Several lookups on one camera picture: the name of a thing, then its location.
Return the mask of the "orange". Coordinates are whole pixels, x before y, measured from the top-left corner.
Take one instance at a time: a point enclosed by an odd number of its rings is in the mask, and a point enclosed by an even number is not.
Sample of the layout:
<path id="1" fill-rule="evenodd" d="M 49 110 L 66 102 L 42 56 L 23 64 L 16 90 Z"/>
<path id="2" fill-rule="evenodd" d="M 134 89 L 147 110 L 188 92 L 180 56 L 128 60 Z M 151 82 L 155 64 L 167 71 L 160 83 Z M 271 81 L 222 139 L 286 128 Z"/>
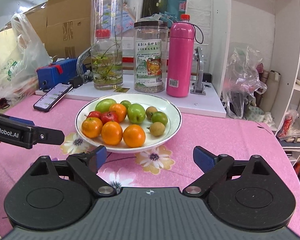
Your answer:
<path id="1" fill-rule="evenodd" d="M 102 127 L 101 137 L 106 145 L 118 145 L 123 137 L 123 130 L 121 125 L 115 121 L 106 122 Z"/>
<path id="2" fill-rule="evenodd" d="M 86 137 L 94 139 L 101 134 L 102 127 L 103 123 L 99 118 L 89 117 L 82 122 L 81 130 Z"/>
<path id="3" fill-rule="evenodd" d="M 110 106 L 109 110 L 117 114 L 117 119 L 119 122 L 123 122 L 127 116 L 127 109 L 121 103 L 116 103 Z"/>
<path id="4" fill-rule="evenodd" d="M 123 132 L 123 140 L 130 148 L 141 147 L 146 140 L 146 134 L 139 125 L 129 125 Z"/>

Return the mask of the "red wax apple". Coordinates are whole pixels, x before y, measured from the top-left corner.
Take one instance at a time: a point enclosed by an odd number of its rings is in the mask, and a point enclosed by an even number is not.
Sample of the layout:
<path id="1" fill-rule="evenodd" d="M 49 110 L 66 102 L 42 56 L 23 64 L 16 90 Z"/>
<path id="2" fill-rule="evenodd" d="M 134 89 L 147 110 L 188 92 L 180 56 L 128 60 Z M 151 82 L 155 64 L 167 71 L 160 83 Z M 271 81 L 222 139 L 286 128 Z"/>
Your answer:
<path id="1" fill-rule="evenodd" d="M 91 111 L 88 115 L 85 115 L 86 118 L 101 118 L 102 113 L 99 111 Z"/>
<path id="2" fill-rule="evenodd" d="M 108 111 L 101 114 L 101 121 L 103 124 L 106 124 L 111 121 L 119 122 L 119 119 L 115 111 Z"/>

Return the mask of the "large green jujube fruit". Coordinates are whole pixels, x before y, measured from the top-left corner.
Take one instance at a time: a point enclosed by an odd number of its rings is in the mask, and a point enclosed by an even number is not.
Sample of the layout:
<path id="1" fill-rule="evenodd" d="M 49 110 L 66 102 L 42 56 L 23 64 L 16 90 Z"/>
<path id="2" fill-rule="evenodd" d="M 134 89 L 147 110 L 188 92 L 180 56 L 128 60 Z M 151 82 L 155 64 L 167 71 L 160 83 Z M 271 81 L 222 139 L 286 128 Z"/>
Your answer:
<path id="1" fill-rule="evenodd" d="M 106 113 L 114 104 L 116 104 L 116 101 L 114 99 L 103 99 L 97 103 L 97 105 L 95 106 L 95 111 L 99 111 L 100 113 Z"/>

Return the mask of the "small green lime fruit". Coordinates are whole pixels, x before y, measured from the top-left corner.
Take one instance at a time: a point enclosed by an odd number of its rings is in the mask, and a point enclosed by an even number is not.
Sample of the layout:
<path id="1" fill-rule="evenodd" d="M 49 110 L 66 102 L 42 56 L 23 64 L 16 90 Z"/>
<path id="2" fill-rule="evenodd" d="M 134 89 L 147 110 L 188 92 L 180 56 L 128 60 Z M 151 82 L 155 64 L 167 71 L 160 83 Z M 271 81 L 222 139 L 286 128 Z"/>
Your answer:
<path id="1" fill-rule="evenodd" d="M 157 111 L 157 112 L 154 112 L 154 113 L 152 114 L 151 121 L 152 121 L 153 123 L 155 123 L 155 122 L 160 122 L 160 123 L 162 123 L 164 126 L 166 126 L 167 123 L 168 123 L 168 117 L 167 117 L 167 115 L 166 115 L 164 112 Z"/>

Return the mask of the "black smartphone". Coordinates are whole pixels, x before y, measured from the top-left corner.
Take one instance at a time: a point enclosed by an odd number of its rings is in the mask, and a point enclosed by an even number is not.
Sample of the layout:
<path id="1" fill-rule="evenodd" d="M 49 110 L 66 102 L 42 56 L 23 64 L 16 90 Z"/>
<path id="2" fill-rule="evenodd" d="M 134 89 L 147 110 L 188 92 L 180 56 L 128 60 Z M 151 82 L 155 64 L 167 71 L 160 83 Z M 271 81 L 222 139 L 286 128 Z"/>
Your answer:
<path id="1" fill-rule="evenodd" d="M 42 96 L 33 108 L 41 112 L 49 112 L 69 91 L 73 89 L 72 84 L 59 83 Z"/>

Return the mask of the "pink floral table cloth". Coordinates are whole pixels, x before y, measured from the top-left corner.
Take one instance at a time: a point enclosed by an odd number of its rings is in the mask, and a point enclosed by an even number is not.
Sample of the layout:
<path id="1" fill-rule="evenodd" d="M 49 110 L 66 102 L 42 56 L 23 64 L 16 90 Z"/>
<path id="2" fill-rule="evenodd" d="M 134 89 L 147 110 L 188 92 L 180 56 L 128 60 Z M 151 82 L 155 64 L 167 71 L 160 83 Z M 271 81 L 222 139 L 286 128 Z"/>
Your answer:
<path id="1" fill-rule="evenodd" d="M 60 129 L 66 144 L 35 145 L 31 150 L 12 145 L 0 145 L 0 236 L 11 230 L 4 211 L 4 199 L 12 186 L 41 155 L 63 160 L 70 153 L 82 152 L 87 145 L 78 140 L 75 117 L 84 101 L 63 99 L 48 113 L 33 109 L 38 97 L 33 95 L 7 111 L 8 115 L 33 121 L 38 126 Z M 99 175 L 107 182 L 120 186 L 184 188 L 202 175 L 193 162 L 192 152 L 202 146 L 213 154 L 228 154 L 237 160 L 261 155 L 276 171 L 296 199 L 296 208 L 289 227 L 300 236 L 300 182 L 284 150 L 262 123 L 183 115 L 179 132 L 159 148 L 160 165 L 145 161 L 143 154 L 109 154 Z"/>

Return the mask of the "large translucent plastic bag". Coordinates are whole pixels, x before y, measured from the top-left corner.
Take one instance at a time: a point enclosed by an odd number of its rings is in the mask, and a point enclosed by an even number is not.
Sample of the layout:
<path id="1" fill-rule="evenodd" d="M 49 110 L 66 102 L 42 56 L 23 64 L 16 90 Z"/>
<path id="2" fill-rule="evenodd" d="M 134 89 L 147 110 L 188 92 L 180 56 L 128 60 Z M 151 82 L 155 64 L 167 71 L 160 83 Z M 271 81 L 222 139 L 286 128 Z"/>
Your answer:
<path id="1" fill-rule="evenodd" d="M 51 58 L 24 14 L 14 14 L 10 28 L 17 38 L 19 57 L 18 61 L 9 59 L 1 69 L 0 100 L 14 105 L 38 89 L 37 69 L 50 64 Z"/>

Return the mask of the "blue plastic box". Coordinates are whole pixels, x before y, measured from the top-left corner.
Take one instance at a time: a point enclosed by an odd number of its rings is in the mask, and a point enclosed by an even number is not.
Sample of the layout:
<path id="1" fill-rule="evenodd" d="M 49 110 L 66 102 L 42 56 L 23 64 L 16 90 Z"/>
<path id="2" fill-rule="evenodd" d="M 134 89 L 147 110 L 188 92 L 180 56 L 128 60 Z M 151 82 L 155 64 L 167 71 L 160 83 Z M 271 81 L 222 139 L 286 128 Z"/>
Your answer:
<path id="1" fill-rule="evenodd" d="M 50 90 L 59 83 L 72 84 L 74 88 L 83 84 L 77 73 L 77 59 L 65 59 L 37 69 L 40 90 Z"/>

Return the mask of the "white plate blue rim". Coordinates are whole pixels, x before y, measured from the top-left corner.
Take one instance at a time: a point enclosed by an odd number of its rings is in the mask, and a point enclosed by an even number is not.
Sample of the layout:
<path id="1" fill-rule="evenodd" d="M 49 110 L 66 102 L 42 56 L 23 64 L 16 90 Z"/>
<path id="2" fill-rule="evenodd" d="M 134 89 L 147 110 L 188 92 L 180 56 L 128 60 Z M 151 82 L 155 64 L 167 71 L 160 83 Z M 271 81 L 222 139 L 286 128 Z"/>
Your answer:
<path id="1" fill-rule="evenodd" d="M 106 95 L 87 103 L 79 110 L 75 118 L 75 128 L 77 133 L 82 137 L 84 141 L 86 141 L 87 143 L 93 146 L 98 147 L 102 145 L 103 144 L 102 138 L 98 137 L 96 139 L 90 139 L 86 137 L 82 132 L 81 125 L 82 122 L 86 119 L 86 116 L 89 114 L 89 112 L 93 111 L 97 103 L 99 103 L 103 99 L 113 99 L 117 103 L 123 100 L 128 100 L 131 103 L 138 103 L 142 105 L 144 108 L 154 106 L 157 108 L 157 110 L 165 113 L 168 118 L 168 123 L 166 125 L 166 129 L 163 135 L 159 137 L 155 137 L 151 135 L 149 133 L 149 130 L 147 129 L 147 127 L 150 126 L 151 121 L 146 119 L 140 125 L 145 130 L 146 133 L 145 143 L 141 147 L 130 148 L 122 141 L 117 146 L 106 145 L 105 147 L 108 152 L 132 154 L 132 153 L 151 150 L 172 139 L 181 128 L 181 124 L 182 124 L 181 112 L 174 104 L 172 104 L 166 99 L 163 99 L 156 95 L 149 95 L 149 94 L 142 94 L 142 93 L 126 93 L 126 94 L 122 93 L 122 94 Z"/>

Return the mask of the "white raised platform board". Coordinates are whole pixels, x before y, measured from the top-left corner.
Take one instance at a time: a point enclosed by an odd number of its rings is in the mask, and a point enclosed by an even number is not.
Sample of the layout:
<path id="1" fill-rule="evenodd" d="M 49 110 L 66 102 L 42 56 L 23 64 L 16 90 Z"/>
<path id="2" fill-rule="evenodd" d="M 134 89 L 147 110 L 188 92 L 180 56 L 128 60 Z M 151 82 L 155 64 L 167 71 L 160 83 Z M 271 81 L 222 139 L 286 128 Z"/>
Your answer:
<path id="1" fill-rule="evenodd" d="M 181 113 L 213 116 L 224 118 L 226 111 L 219 96 L 211 83 L 205 83 L 205 94 L 192 94 L 183 98 L 176 98 L 168 95 L 165 91 L 146 94 L 134 89 L 134 76 L 132 74 L 123 75 L 123 85 L 120 88 L 109 90 L 98 90 L 92 82 L 85 83 L 78 88 L 74 88 L 66 94 L 65 98 L 81 101 L 81 106 L 85 106 L 93 101 L 90 107 L 94 109 L 99 100 L 112 98 L 117 103 L 127 100 L 131 103 L 139 103 L 144 108 L 154 106 L 157 110 L 168 113 L 168 104 L 171 103 L 179 109 Z"/>

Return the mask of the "small dark green fruit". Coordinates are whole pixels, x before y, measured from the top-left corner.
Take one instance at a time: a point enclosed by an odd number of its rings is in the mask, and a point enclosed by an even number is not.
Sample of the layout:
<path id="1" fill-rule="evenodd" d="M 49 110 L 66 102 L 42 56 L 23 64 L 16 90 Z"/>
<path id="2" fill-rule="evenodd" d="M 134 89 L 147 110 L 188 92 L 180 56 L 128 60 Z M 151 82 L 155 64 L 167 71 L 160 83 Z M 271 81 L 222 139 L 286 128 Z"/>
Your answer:
<path id="1" fill-rule="evenodd" d="M 123 100 L 120 102 L 123 106 L 125 106 L 126 109 L 128 109 L 131 105 L 131 102 L 128 100 Z"/>

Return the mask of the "grey metal stand right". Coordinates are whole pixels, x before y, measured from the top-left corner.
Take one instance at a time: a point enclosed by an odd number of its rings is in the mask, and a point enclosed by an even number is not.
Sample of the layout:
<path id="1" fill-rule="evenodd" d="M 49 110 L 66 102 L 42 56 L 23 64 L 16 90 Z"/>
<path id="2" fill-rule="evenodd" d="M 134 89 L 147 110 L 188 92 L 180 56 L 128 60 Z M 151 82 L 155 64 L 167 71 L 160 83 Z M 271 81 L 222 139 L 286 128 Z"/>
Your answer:
<path id="1" fill-rule="evenodd" d="M 204 84 L 203 84 L 203 75 L 204 75 L 204 55 L 202 47 L 196 47 L 194 49 L 194 58 L 197 61 L 197 73 L 196 81 L 192 84 L 192 89 L 190 90 L 191 94 L 206 95 Z"/>

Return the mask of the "cream paper bag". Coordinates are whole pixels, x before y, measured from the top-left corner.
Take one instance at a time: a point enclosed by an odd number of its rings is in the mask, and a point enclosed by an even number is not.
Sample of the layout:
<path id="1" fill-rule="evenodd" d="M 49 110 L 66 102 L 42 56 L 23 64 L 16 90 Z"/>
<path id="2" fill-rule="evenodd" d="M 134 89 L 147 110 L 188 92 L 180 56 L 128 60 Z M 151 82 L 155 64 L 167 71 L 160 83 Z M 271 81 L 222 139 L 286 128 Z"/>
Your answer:
<path id="1" fill-rule="evenodd" d="M 18 61 L 19 51 L 17 38 L 13 29 L 6 29 L 0 32 L 0 72 L 7 65 L 9 59 Z"/>

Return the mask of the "gold label plate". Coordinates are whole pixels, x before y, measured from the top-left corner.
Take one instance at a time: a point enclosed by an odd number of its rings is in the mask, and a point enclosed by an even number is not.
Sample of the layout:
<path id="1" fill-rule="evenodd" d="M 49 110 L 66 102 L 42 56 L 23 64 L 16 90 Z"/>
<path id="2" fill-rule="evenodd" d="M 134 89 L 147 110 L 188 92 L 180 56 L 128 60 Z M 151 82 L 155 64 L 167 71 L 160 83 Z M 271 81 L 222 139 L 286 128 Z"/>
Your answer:
<path id="1" fill-rule="evenodd" d="M 118 87 L 114 90 L 114 92 L 117 92 L 117 93 L 126 93 L 130 90 L 130 88 L 125 88 L 125 87 Z"/>

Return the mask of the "small brown longan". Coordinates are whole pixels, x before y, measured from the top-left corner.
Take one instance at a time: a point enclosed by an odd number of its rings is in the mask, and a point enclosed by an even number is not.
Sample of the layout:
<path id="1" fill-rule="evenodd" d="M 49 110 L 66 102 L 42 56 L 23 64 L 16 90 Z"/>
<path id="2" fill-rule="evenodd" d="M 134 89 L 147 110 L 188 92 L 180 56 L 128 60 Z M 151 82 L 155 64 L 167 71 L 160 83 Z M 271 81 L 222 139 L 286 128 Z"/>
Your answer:
<path id="1" fill-rule="evenodd" d="M 148 120 L 151 120 L 152 119 L 152 115 L 153 113 L 157 112 L 158 110 L 154 107 L 154 106 L 149 106 L 147 109 L 146 109 L 146 117 Z"/>

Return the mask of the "crumpled clear plastic bag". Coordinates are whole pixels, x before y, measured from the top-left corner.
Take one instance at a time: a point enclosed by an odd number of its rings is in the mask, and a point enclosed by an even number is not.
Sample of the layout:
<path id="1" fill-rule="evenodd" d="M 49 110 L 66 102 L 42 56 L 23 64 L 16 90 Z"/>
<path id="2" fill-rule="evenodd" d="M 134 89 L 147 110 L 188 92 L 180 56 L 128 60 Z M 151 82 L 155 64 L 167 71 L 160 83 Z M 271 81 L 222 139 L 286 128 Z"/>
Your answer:
<path id="1" fill-rule="evenodd" d="M 246 43 L 232 42 L 222 89 L 226 112 L 233 119 L 243 119 L 246 107 L 263 94 L 267 85 L 259 78 L 257 67 L 262 63 L 259 50 Z"/>

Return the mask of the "pink thermos bottle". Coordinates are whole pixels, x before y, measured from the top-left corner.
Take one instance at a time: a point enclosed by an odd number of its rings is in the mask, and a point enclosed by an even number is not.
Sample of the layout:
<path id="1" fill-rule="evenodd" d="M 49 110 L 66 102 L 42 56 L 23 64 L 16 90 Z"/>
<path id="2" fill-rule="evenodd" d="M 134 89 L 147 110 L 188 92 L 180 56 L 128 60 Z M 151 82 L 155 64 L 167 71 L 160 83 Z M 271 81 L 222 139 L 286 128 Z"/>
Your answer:
<path id="1" fill-rule="evenodd" d="M 170 29 L 166 93 L 176 98 L 187 97 L 194 55 L 196 26 L 175 22 Z"/>

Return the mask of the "cardboard box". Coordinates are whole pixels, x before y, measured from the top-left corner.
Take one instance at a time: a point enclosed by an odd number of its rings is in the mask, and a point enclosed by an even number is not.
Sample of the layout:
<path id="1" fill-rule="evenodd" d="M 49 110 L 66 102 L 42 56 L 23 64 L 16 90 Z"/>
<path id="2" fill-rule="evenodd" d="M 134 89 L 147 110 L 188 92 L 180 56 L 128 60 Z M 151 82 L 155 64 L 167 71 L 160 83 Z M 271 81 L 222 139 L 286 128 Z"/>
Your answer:
<path id="1" fill-rule="evenodd" d="M 48 0 L 26 13 L 50 56 L 77 58 L 90 47 L 92 0 Z"/>

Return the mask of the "red cap plastic bottle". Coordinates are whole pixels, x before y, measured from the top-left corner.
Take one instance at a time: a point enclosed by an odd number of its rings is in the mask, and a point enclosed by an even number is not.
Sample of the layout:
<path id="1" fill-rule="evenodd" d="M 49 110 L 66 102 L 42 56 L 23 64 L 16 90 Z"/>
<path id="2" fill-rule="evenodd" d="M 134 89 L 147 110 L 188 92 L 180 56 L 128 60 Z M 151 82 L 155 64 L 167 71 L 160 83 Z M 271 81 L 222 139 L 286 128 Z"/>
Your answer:
<path id="1" fill-rule="evenodd" d="M 96 39 L 110 38 L 111 32 L 109 29 L 97 29 L 95 31 Z"/>

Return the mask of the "glass vase with plant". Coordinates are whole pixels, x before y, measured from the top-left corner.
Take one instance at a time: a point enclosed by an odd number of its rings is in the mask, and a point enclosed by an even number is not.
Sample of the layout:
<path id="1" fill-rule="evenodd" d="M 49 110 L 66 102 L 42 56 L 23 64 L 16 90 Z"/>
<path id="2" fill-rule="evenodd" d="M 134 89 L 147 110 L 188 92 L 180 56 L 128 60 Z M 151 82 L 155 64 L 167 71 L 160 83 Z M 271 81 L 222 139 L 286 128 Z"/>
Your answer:
<path id="1" fill-rule="evenodd" d="M 91 0 L 91 70 L 94 87 L 108 90 L 123 84 L 122 0 Z M 110 38 L 96 39 L 97 29 L 109 29 Z"/>

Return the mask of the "clear jar with label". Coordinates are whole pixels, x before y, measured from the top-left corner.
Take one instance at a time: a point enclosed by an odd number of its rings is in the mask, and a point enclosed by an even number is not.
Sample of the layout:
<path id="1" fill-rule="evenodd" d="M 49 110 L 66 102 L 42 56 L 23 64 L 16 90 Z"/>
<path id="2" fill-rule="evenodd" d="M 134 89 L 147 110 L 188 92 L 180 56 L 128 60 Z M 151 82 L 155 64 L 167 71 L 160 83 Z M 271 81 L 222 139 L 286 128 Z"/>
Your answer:
<path id="1" fill-rule="evenodd" d="M 158 93 L 166 87 L 168 26 L 162 21 L 134 23 L 134 89 Z"/>

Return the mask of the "white shelf unit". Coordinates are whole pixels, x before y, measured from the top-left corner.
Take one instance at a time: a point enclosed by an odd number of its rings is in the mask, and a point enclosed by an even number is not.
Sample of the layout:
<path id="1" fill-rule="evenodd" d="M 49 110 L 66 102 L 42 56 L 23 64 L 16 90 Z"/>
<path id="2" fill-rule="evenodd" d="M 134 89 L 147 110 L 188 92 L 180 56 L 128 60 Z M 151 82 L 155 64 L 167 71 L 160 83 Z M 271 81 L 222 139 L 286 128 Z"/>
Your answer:
<path id="1" fill-rule="evenodd" d="M 281 80 L 271 115 L 280 129 L 295 92 L 300 66 L 300 0 L 212 0 L 209 70 L 222 93 L 229 45 L 244 43 L 259 50 L 266 70 Z"/>

